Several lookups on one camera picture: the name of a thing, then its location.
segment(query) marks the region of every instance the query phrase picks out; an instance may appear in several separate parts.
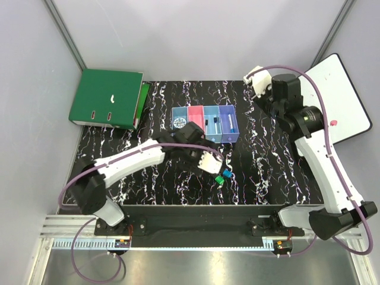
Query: black bracket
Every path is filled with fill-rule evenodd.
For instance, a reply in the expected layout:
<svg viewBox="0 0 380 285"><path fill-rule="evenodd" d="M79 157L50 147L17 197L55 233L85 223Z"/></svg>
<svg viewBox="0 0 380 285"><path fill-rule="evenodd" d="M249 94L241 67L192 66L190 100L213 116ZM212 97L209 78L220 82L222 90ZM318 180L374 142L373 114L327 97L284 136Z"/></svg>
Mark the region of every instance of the black bracket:
<svg viewBox="0 0 380 285"><path fill-rule="evenodd" d="M359 208L366 219L378 212L375 203L371 201L362 202ZM356 227L362 221L355 209L345 211L342 214L330 214L323 208L319 211L311 211L309 213L309 222L312 230L320 239L328 240L335 235Z"/></svg>
<svg viewBox="0 0 380 285"><path fill-rule="evenodd" d="M278 225L276 220L276 214L269 218L255 218L249 221L249 225L252 229L252 235L256 237L263 236L289 236L292 231L292 236L304 236L305 232L297 227L283 227Z"/></svg>
<svg viewBox="0 0 380 285"><path fill-rule="evenodd" d="M130 216L115 227L109 226L102 219L97 219L94 235L96 236L129 236L132 225L132 236L144 236L147 228L147 219L142 216Z"/></svg>

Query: purple compartment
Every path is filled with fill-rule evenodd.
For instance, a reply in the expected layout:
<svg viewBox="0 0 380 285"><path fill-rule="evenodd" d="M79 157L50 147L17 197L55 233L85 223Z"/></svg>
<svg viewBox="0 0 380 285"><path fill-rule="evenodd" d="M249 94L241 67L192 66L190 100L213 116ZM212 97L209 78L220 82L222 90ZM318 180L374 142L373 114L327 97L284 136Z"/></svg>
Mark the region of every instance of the purple compartment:
<svg viewBox="0 0 380 285"><path fill-rule="evenodd" d="M238 120L236 119L235 107L233 105L220 105L219 114L221 130L223 133L221 136L221 142L235 143L239 138Z"/></svg>

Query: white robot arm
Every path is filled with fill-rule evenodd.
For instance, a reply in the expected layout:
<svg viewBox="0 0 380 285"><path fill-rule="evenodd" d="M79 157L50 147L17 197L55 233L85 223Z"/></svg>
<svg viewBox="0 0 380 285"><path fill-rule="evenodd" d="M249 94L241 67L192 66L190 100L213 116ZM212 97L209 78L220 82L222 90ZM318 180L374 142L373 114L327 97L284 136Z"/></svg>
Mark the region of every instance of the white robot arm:
<svg viewBox="0 0 380 285"><path fill-rule="evenodd" d="M305 156L324 199L322 206L285 206L273 217L272 226L311 229L319 238L327 240L361 222L353 202L359 206L366 219L376 214L375 203L364 202L352 185L333 145L327 148L326 141L331 140L325 137L330 137L330 134L325 132L323 114L315 106L303 105L300 80L293 74L271 77L268 71L260 70L260 66L256 67L243 80L248 85L252 84L258 105L276 119L280 128L289 134L291 143L300 151L300 155ZM255 79L256 75L252 74L257 71L259 76ZM331 149L330 154L327 154L327 149ZM331 156L339 174L330 161ZM349 187L350 196L341 178Z"/></svg>
<svg viewBox="0 0 380 285"><path fill-rule="evenodd" d="M118 225L125 220L124 213L106 195L106 189L123 177L167 159L180 159L178 166L182 170L193 172L197 176L206 172L222 184L224 179L220 176L220 171L223 160L218 156L215 144L202 138L203 134L198 125L190 122L173 132L162 131L155 139L114 156L96 160L82 158L75 164L73 175L91 168L96 169L71 187L71 193L82 214L93 214L111 227Z"/></svg>

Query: blue block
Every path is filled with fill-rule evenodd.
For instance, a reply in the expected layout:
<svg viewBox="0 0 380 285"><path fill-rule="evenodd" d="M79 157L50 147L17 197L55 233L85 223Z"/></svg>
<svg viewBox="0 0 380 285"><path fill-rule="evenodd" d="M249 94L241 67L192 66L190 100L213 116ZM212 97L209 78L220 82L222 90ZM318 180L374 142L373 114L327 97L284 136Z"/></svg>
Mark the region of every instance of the blue block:
<svg viewBox="0 0 380 285"><path fill-rule="evenodd" d="M223 176L227 177L227 178L231 178L232 176L232 172L231 171L228 171L227 169L225 169L223 171Z"/></svg>

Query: white pen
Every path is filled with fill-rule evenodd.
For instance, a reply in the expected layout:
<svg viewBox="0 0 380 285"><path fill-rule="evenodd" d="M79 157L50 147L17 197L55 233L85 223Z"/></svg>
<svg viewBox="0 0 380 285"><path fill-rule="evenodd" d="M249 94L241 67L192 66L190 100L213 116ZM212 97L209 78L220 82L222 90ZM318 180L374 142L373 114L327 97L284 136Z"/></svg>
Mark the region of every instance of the white pen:
<svg viewBox="0 0 380 285"><path fill-rule="evenodd" d="M231 114L228 114L228 120L230 121L230 132L233 133L235 130L233 129Z"/></svg>

